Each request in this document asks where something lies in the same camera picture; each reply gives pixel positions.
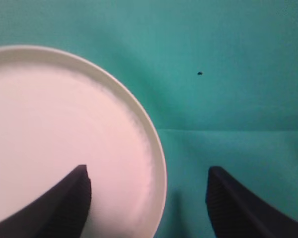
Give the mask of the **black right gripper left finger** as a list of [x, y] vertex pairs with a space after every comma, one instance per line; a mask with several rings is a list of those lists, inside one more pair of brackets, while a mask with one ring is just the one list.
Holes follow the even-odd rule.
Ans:
[[38, 199], [0, 222], [0, 238], [78, 238], [91, 206], [87, 166], [79, 165]]

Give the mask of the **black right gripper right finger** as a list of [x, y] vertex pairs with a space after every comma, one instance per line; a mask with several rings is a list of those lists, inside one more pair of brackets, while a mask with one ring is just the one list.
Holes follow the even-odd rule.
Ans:
[[298, 222], [243, 186], [226, 170], [208, 170], [208, 216], [218, 238], [298, 238]]

